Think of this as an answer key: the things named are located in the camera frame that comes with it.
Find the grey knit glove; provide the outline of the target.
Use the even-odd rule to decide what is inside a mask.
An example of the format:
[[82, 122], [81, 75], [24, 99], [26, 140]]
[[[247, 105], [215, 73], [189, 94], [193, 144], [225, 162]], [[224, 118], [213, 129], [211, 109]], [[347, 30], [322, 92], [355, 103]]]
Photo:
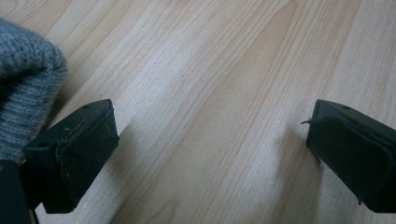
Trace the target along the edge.
[[57, 47], [0, 19], [0, 160], [23, 160], [22, 148], [46, 123], [65, 74]]

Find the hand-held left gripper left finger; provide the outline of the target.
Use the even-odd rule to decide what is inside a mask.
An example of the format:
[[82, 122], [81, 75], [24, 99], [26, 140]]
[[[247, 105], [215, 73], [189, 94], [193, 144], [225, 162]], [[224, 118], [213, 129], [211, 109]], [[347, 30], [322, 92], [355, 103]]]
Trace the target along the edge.
[[49, 214], [73, 211], [118, 146], [109, 99], [84, 105], [23, 149], [28, 205]]

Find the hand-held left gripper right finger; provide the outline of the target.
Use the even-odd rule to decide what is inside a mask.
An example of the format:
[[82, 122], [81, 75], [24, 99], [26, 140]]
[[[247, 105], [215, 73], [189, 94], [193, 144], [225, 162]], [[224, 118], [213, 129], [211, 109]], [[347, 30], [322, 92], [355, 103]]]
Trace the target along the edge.
[[396, 213], [396, 130], [335, 102], [315, 103], [305, 144], [376, 213]]

